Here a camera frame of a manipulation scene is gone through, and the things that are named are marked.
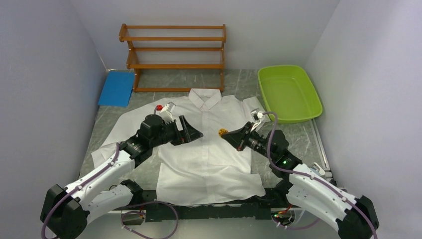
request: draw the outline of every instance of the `wooden shelf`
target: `wooden shelf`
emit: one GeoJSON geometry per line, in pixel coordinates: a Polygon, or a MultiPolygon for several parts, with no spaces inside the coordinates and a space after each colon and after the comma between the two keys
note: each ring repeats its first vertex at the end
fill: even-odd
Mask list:
{"type": "Polygon", "coordinates": [[[220,69],[220,87],[213,88],[224,90],[224,44],[226,42],[225,24],[221,26],[150,26],[150,25],[126,25],[122,24],[119,32],[120,42],[127,42],[129,53],[126,67],[135,70],[135,92],[188,92],[191,88],[142,88],[138,87],[141,69],[220,69]],[[221,29],[222,36],[219,37],[162,37],[162,36],[130,36],[128,29],[221,29]],[[134,47],[133,41],[221,41],[221,47],[134,47]],[[142,64],[139,62],[137,52],[145,51],[215,51],[221,52],[220,64],[142,64]]]}

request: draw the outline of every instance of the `wall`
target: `wall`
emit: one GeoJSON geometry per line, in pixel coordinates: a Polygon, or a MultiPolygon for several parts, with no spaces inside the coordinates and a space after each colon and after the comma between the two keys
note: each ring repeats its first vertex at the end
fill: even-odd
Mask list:
{"type": "Polygon", "coordinates": [[[0,6],[0,234],[40,238],[47,190],[77,178],[105,68],[67,0],[0,6]]]}
{"type": "Polygon", "coordinates": [[[71,2],[109,69],[126,68],[127,44],[118,40],[122,23],[132,25],[225,23],[227,68],[258,69],[275,64],[304,66],[339,0],[71,0],[71,2]]]}
{"type": "Polygon", "coordinates": [[[379,238],[422,229],[422,2],[342,0],[306,64],[337,181],[375,204],[379,238]]]}

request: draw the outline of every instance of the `gray marble table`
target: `gray marble table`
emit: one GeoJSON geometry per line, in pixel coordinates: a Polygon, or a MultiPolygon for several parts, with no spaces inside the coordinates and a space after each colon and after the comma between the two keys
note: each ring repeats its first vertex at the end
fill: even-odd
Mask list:
{"type": "MultiPolygon", "coordinates": [[[[256,70],[226,70],[225,90],[223,96],[235,95],[239,100],[257,96],[261,104],[261,90],[258,85],[256,70]]],[[[217,87],[219,85],[218,70],[145,70],[142,72],[140,85],[145,87],[217,87]]],[[[80,177],[94,169],[91,153],[99,148],[111,132],[117,119],[128,111],[164,97],[187,96],[188,93],[133,93],[129,106],[109,107],[101,106],[95,121],[93,133],[88,146],[87,154],[81,168],[80,177]]],[[[266,123],[259,133],[266,135],[272,127],[272,122],[266,123]]],[[[279,124],[290,143],[289,150],[308,166],[313,162],[323,162],[323,153],[318,143],[315,124],[312,121],[296,124],[279,124]]],[[[158,181],[158,172],[161,159],[154,154],[132,172],[122,176],[125,179],[135,180],[143,189],[155,189],[158,181]]],[[[252,152],[251,173],[259,173],[264,187],[274,187],[280,179],[271,173],[268,160],[256,152],[252,152]]]]}

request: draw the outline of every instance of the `blue board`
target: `blue board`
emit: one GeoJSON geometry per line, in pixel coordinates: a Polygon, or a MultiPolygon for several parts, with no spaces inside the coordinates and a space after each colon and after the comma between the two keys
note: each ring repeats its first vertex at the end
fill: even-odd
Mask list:
{"type": "Polygon", "coordinates": [[[110,71],[105,80],[98,104],[100,106],[127,107],[134,81],[134,73],[110,71]]]}

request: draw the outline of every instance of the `green tray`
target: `green tray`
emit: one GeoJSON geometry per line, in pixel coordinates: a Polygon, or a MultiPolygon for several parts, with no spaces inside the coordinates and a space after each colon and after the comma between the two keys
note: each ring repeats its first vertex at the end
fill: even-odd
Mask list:
{"type": "Polygon", "coordinates": [[[258,81],[265,107],[277,113],[278,123],[299,123],[321,115],[321,101],[301,67],[264,67],[258,71],[258,81]]]}

